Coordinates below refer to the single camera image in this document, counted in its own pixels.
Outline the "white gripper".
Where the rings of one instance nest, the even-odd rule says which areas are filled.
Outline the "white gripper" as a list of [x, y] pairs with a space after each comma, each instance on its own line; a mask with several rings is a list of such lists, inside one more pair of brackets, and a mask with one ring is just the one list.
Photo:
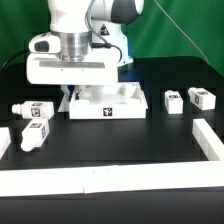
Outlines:
[[31, 84], [61, 85], [66, 97], [68, 85], [75, 87], [76, 99], [85, 93], [85, 85], [114, 85], [118, 82], [117, 63], [108, 50], [90, 47], [89, 32], [47, 32], [29, 43], [26, 74]]

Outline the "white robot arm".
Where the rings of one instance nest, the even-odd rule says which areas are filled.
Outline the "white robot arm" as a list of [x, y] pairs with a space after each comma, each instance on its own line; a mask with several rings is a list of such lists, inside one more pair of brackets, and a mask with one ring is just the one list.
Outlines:
[[47, 0], [50, 30], [29, 43], [26, 75], [32, 84], [114, 85], [128, 57], [123, 25], [141, 14], [144, 0]]

